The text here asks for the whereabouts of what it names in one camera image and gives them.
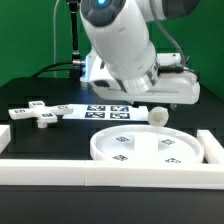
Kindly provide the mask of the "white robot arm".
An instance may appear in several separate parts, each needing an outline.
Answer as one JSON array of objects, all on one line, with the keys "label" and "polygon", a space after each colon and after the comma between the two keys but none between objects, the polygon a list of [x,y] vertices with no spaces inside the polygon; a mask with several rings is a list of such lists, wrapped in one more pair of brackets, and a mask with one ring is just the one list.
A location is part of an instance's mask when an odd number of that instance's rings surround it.
[{"label": "white robot arm", "polygon": [[190,15],[201,0],[81,0],[92,51],[86,75],[107,100],[194,104],[200,85],[185,58],[158,54],[147,24]]}]

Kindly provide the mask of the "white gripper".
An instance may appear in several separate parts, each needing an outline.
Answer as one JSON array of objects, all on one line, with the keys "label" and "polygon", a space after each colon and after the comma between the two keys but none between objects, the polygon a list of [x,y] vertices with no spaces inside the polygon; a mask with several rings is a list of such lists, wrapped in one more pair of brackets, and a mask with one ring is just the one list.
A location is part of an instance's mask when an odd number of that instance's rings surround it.
[{"label": "white gripper", "polygon": [[127,93],[108,72],[98,55],[88,58],[88,82],[97,95],[106,100],[134,102],[195,104],[200,95],[197,75],[181,65],[179,53],[158,54],[158,81],[142,93]]}]

